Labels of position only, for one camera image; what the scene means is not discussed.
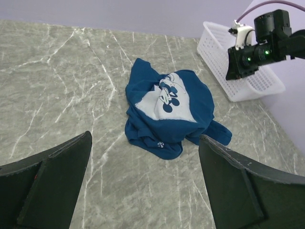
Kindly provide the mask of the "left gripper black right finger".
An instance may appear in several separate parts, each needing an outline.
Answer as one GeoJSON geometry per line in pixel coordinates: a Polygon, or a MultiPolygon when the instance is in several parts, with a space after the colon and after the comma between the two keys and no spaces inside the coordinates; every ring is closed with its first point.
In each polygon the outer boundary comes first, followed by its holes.
{"type": "Polygon", "coordinates": [[[218,229],[303,229],[305,178],[202,135],[199,157],[218,229]]]}

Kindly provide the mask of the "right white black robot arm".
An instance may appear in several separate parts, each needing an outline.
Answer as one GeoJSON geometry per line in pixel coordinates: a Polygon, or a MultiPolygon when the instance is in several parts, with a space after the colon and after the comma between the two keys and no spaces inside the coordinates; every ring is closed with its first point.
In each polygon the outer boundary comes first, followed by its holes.
{"type": "Polygon", "coordinates": [[[287,56],[305,58],[305,31],[292,32],[285,10],[255,18],[254,28],[235,21],[228,32],[236,40],[228,49],[227,81],[251,76],[260,66],[284,61],[287,56]]]}

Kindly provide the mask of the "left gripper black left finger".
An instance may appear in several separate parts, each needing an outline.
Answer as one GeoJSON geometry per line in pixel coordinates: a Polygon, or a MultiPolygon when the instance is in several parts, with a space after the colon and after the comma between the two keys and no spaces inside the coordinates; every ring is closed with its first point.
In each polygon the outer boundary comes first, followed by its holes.
{"type": "Polygon", "coordinates": [[[2,229],[67,229],[92,149],[86,131],[0,167],[2,229]]]}

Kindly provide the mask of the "blue cartoon print t-shirt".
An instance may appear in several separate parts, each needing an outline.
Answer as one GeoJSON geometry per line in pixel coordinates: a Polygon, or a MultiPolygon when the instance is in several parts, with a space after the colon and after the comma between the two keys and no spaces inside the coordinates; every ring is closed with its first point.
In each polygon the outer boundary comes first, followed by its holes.
{"type": "Polygon", "coordinates": [[[229,145],[232,132],[214,120],[214,101],[209,88],[191,70],[160,74],[137,58],[125,88],[128,142],[165,160],[176,159],[187,139],[199,145],[207,135],[229,145]]]}

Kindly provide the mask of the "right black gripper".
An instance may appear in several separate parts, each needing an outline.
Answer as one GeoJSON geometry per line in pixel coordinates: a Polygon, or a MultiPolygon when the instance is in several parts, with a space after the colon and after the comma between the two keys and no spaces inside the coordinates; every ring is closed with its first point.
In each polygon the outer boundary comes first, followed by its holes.
{"type": "Polygon", "coordinates": [[[237,80],[255,74],[260,66],[280,62],[286,59],[278,49],[269,43],[246,46],[236,50],[235,47],[228,49],[228,71],[225,79],[237,80]]]}

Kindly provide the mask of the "white plastic perforated basket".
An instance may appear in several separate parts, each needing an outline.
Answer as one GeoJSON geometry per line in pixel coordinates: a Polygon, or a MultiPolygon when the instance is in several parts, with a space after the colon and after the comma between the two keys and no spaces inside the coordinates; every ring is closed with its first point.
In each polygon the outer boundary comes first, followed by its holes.
{"type": "Polygon", "coordinates": [[[232,28],[205,21],[197,52],[232,102],[253,100],[285,91],[268,66],[258,66],[261,48],[252,45],[251,26],[232,28]]]}

